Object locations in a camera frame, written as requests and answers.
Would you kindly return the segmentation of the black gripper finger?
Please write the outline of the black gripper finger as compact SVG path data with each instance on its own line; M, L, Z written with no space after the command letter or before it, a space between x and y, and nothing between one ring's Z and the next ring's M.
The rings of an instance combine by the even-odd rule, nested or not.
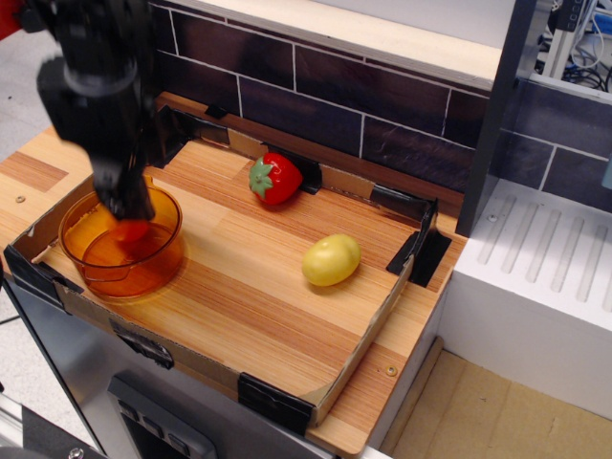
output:
M110 176L95 176L94 189L99 201L104 204L113 215L125 214L125 196L117 180Z
M147 182L143 176L130 178L120 188L120 220L150 221L155 210L149 197Z

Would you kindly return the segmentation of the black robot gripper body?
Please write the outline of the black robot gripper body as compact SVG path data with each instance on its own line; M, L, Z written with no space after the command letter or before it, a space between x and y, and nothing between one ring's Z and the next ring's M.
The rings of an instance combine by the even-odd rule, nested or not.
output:
M59 44L37 91L61 139L88 154L99 191L124 191L142 174L137 142L152 117L155 34L146 1L33 1Z

